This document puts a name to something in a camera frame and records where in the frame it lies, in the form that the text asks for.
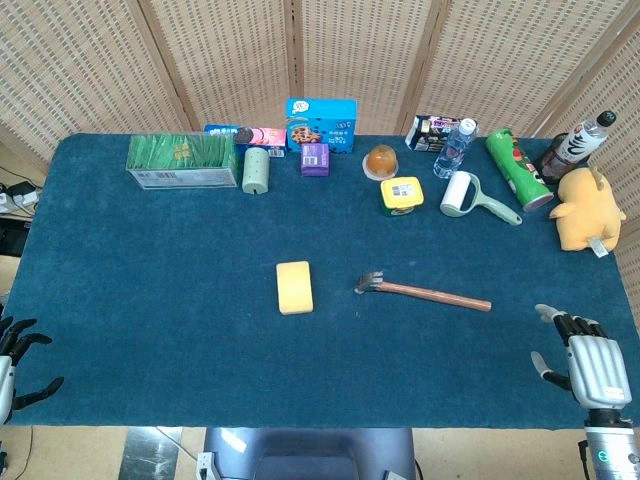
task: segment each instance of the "woven panel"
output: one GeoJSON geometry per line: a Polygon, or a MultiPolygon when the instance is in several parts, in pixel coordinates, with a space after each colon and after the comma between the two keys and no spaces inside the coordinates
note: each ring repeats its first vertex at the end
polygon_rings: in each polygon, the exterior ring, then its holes
{"type": "Polygon", "coordinates": [[[455,0],[418,113],[522,134],[625,3],[455,0]]]}
{"type": "Polygon", "coordinates": [[[201,126],[284,126],[289,90],[281,0],[151,5],[178,70],[172,74],[180,75],[201,126]]]}
{"type": "Polygon", "coordinates": [[[305,96],[357,98],[357,133],[393,133],[429,6],[303,2],[305,96]]]}
{"type": "Polygon", "coordinates": [[[182,129],[125,0],[0,11],[0,122],[44,161],[78,131],[182,129]]]}
{"type": "Polygon", "coordinates": [[[616,52],[549,131],[567,131],[609,109],[616,112],[618,121],[591,156],[591,163],[609,179],[620,207],[632,220],[640,217],[640,32],[616,52]]]}
{"type": "Polygon", "coordinates": [[[620,276],[627,291],[636,328],[640,333],[640,242],[620,244],[616,249],[620,276]]]}

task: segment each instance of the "pringles can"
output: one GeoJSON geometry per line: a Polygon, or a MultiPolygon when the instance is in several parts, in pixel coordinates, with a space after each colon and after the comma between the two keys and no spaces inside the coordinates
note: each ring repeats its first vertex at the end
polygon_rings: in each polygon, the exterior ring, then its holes
{"type": "Polygon", "coordinates": [[[503,128],[493,132],[484,144],[525,212],[551,201],[553,193],[549,191],[511,130],[503,128]]]}

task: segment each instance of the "light green cylinder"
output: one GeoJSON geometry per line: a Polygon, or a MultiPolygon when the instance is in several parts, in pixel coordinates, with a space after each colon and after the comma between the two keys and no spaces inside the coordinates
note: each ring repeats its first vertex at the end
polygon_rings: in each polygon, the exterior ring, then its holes
{"type": "Polygon", "coordinates": [[[269,191],[269,154],[265,149],[251,147],[245,152],[242,191],[252,195],[269,191]]]}

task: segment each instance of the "snack box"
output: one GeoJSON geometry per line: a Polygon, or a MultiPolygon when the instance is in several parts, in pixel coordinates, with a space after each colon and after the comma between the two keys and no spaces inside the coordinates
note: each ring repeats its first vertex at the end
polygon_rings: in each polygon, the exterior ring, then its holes
{"type": "Polygon", "coordinates": [[[300,151],[303,143],[327,143],[332,153],[351,153],[358,101],[338,98],[287,100],[287,145],[300,151]]]}
{"type": "Polygon", "coordinates": [[[263,148],[270,157],[284,157],[287,153],[287,131],[284,128],[207,124],[204,131],[209,135],[233,135],[233,141],[240,155],[244,155],[249,147],[263,148]]]}
{"type": "Polygon", "coordinates": [[[416,152],[439,152],[449,133],[460,125],[460,120],[437,115],[416,115],[405,143],[416,152]]]}

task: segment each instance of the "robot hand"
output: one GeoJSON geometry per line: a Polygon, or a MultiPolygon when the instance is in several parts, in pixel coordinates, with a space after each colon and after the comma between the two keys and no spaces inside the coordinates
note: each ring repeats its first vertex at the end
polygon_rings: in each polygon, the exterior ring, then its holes
{"type": "Polygon", "coordinates": [[[587,440],[578,443],[585,478],[589,479],[589,446],[598,480],[640,480],[640,449],[632,423],[620,418],[620,410],[631,402],[631,391],[618,342],[608,338],[595,320],[548,305],[536,305],[536,311],[543,322],[555,324],[567,351],[569,376],[551,370],[538,352],[531,352],[534,367],[543,379],[573,393],[589,411],[587,440]]]}
{"type": "Polygon", "coordinates": [[[14,410],[20,410],[50,397],[58,391],[64,382],[64,377],[57,377],[49,386],[39,392],[16,397],[14,384],[18,362],[32,343],[46,345],[51,343],[51,339],[41,333],[30,333],[18,338],[25,328],[35,325],[35,318],[21,320],[9,328],[12,322],[13,317],[7,317],[0,321],[0,424],[7,423],[14,410]]]}
{"type": "Polygon", "coordinates": [[[567,349],[569,376],[551,370],[542,355],[531,352],[540,376],[573,393],[588,410],[621,410],[631,402],[631,391],[618,342],[607,337],[595,320],[571,316],[548,305],[536,305],[545,323],[554,323],[567,349]]]}

